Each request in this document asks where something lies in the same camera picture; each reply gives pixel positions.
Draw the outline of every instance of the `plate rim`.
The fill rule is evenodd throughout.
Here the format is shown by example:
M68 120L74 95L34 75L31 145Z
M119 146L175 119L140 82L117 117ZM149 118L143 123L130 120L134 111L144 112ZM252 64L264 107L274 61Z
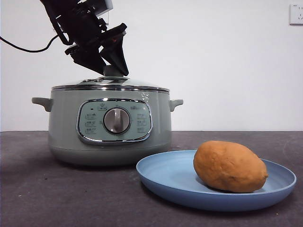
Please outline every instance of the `plate rim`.
M148 177L144 176L144 174L142 174L142 172L138 169L138 165L139 165L141 162L143 162L144 159L148 159L148 158L150 158L150 157L152 157L152 156L162 155L162 154L165 154L165 153L189 152L189 151L190 151L190 152L193 152L193 151L196 152L196 150L173 150L173 151L166 151L166 152L162 152L162 153L157 153L157 154L149 155L149 156L147 156L147 157L142 158L140 161L137 162L137 164L136 164L136 170L137 170L137 172L139 173L139 175L140 175L141 177L144 177L145 179L147 179L147 180L149 180L149 181L151 181L151 182L157 183L157 184L159 184L159 185L161 185L161 186L164 186L164 187L172 188L172 189L175 189L175 190L176 190L176 189L177 189L177 190L182 190L182 191L191 192L191 193L194 192L194 193L199 193L199 194L222 195L222 196L248 196L248 195L249 195L249 196L252 196L252 195L253 195L253 196L257 196L257 195L263 195L263 194L272 194L272 193L281 192L281 191L285 191L285 190L287 190L287 189L289 189L289 188L292 188L292 187L296 184L296 182L297 182L297 177L296 177L296 175L294 174L293 171L291 171L290 169L286 168L286 167L283 166L283 165L280 165L280 164L278 164L278 163L275 163L275 162L272 162L272 161L269 161L269 160L266 160L266 159L262 159L262 158L260 158L262 161L266 161L266 162L273 163L273 164L278 165L278 166L280 166L280 167L286 169L287 171L289 171L289 172L293 175L294 181L293 181L291 184L289 184L288 186L286 186L286 187L279 188L279 189L276 189L276 190L272 190L272 191L269 191L269 192L255 192L255 193L200 192L200 191L196 191L196 190L186 190L186 189L181 189L181 188L177 188L177 187L171 187L171 186L168 186L168 185L159 183L159 182L157 182L157 181L151 180L151 179L149 179Z

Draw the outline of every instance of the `control knob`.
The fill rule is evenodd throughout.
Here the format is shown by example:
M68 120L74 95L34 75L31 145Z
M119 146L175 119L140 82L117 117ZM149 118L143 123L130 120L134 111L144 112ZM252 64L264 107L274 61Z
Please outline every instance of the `control knob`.
M106 112L103 122L108 131L118 134L128 129L130 118L125 110L113 108Z

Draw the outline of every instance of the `blue plate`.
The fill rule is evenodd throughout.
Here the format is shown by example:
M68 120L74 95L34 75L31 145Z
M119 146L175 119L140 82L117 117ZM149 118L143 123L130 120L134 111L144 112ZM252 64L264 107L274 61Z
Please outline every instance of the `blue plate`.
M289 169L263 160L269 177L252 193L228 193L205 185L197 176L195 150L171 151L151 155L137 163L143 184L158 196L187 207L213 211L248 211L272 206L293 190L295 174Z

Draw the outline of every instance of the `pot lid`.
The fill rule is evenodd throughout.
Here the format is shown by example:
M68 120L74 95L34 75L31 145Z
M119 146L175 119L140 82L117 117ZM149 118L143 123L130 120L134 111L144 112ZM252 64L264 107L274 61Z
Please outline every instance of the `pot lid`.
M66 89L66 90L154 90L169 92L169 89L162 88L157 85L142 82L136 79L124 77L122 74L113 70L112 67L106 67L104 70L105 76L95 79L85 79L76 83L70 83L61 86L52 87L52 90Z

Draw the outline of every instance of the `table surface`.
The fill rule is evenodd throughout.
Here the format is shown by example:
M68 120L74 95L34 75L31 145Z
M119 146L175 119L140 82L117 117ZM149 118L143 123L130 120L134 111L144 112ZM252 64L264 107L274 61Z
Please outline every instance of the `table surface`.
M248 212L186 208L150 192L135 165L83 167L57 161L46 131L1 133L3 227L289 227L303 223L303 131L174 131L170 150L197 149L207 140L241 143L291 169L294 191L282 202Z

